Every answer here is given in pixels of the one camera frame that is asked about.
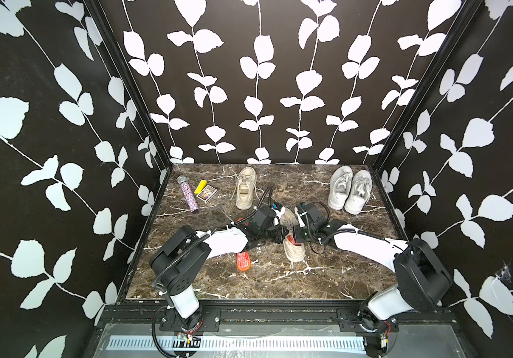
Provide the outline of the beige lace sneaker one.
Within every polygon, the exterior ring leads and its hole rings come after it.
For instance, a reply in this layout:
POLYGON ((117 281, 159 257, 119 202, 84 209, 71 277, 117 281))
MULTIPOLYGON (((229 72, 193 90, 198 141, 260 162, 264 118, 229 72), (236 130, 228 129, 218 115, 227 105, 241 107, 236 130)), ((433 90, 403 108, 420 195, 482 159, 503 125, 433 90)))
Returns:
POLYGON ((235 205, 240 210, 249 210, 253 205, 256 191, 256 171, 252 167, 243 168, 236 177, 235 205))
POLYGON ((301 244, 296 243, 294 237, 294 227, 298 227, 300 224, 295 214, 287 207, 283 207, 280 210, 280 225, 287 230, 283 240, 283 248, 293 268, 295 263, 299 263, 305 258, 305 248, 301 244))

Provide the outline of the red orange insole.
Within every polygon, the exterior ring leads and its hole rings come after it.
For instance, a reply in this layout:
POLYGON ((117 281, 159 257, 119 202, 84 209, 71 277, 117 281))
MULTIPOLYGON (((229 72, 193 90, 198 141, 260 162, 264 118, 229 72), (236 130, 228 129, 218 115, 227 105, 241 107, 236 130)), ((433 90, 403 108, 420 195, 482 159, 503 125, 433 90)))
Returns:
POLYGON ((247 271, 250 269, 251 259, 247 251, 236 254, 236 266, 239 271, 247 271))

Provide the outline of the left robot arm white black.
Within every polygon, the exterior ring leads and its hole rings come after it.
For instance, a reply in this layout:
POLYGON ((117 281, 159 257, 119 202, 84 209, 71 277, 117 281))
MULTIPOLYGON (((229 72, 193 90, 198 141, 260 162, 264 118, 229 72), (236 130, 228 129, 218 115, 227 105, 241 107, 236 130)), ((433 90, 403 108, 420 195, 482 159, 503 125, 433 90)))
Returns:
POLYGON ((284 207, 273 201, 273 192, 269 186, 251 213, 220 228, 204 233, 184 225, 150 259, 152 287, 176 310, 185 327, 201 323, 201 304, 192 283, 208 259, 283 242, 289 230, 280 224, 284 207))

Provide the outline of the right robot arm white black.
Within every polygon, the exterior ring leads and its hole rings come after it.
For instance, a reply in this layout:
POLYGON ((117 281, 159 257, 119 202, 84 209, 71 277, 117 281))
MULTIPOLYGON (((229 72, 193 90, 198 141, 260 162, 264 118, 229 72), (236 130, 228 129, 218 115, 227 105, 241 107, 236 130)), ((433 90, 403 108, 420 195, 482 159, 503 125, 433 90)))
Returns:
POLYGON ((295 207, 299 222, 293 233, 297 243, 315 243, 349 251, 390 269, 395 285, 364 300, 353 319, 364 331, 381 331, 389 319, 410 310, 432 312, 453 284, 453 279, 429 244, 378 237, 340 219, 331 219, 315 203, 295 207))

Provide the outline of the white sneaker inner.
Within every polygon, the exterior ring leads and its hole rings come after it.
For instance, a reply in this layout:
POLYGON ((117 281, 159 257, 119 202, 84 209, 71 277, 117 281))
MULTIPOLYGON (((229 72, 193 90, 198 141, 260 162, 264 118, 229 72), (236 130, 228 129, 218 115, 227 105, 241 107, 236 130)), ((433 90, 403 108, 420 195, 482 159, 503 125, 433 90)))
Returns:
POLYGON ((330 179, 328 205, 333 210, 342 210, 350 195, 353 170, 349 166, 338 168, 330 179))

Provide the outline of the white sneaker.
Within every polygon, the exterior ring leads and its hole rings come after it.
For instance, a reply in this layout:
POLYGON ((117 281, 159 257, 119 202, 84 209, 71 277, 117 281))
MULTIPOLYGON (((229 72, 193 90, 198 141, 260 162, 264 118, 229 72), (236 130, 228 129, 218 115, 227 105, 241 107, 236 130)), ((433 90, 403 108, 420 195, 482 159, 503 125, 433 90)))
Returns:
POLYGON ((349 166, 338 168, 330 179, 328 205, 333 210, 342 210, 350 195, 353 170, 349 166))
POLYGON ((350 195, 344 204, 344 210, 353 215, 361 213, 370 199, 372 188, 373 181, 369 171, 357 172, 353 177, 350 195))

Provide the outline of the white sneaker outer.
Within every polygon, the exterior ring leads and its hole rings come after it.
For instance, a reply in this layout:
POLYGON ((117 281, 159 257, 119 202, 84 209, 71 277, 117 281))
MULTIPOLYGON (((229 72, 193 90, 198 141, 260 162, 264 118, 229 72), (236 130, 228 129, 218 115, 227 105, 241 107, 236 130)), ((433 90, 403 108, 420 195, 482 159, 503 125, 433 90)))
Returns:
POLYGON ((357 172, 353 177, 350 195, 344 204, 344 210, 353 215, 361 213, 370 199, 372 188, 373 181, 369 171, 357 172))

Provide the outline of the purple card box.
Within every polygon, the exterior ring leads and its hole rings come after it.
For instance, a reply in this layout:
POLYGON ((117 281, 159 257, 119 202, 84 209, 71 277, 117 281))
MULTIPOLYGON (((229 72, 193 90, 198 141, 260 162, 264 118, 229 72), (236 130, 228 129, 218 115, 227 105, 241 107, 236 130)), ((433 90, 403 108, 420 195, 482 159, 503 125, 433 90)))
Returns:
POLYGON ((204 202, 207 202, 209 201, 216 193, 218 192, 218 190, 214 187, 214 186, 211 186, 209 184, 207 184, 202 190, 201 192, 197 195, 197 198, 199 198, 201 201, 204 201, 204 202))

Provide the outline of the yellow small block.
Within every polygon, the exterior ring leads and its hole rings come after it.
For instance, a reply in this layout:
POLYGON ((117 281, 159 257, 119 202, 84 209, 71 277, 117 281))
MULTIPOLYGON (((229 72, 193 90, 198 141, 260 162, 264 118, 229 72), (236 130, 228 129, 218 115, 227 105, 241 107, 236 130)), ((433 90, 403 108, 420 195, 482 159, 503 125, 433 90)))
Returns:
POLYGON ((195 188, 195 195, 199 195, 206 186, 207 186, 207 181, 200 180, 198 183, 198 186, 195 188))

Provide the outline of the purple glitter bottle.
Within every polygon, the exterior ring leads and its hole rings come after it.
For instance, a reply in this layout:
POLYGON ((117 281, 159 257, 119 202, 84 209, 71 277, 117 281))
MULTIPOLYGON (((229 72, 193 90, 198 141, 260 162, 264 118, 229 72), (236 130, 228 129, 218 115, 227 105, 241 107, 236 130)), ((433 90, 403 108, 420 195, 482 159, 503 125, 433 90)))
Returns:
POLYGON ((197 201, 195 200, 195 194, 189 186, 189 179, 186 176, 181 175, 177 178, 177 183, 179 184, 180 189, 182 190, 186 203, 189 206, 189 210, 192 213, 198 212, 199 207, 197 201))

